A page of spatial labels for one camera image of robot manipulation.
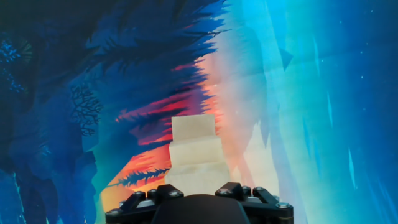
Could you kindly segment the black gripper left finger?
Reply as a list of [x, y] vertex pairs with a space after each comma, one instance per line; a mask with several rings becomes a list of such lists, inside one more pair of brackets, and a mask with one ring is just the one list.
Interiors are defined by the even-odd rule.
[[160, 185], [147, 192], [137, 191], [123, 201], [119, 208], [105, 214], [107, 224], [141, 224], [151, 223], [156, 211], [163, 202], [184, 197], [184, 193], [173, 185]]

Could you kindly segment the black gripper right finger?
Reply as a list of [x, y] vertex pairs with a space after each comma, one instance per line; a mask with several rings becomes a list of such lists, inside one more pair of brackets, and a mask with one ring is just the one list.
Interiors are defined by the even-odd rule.
[[252, 189], [237, 182], [228, 182], [215, 191], [215, 196], [236, 203], [239, 214], [248, 218], [248, 223], [294, 224], [294, 207], [281, 202], [264, 187]]

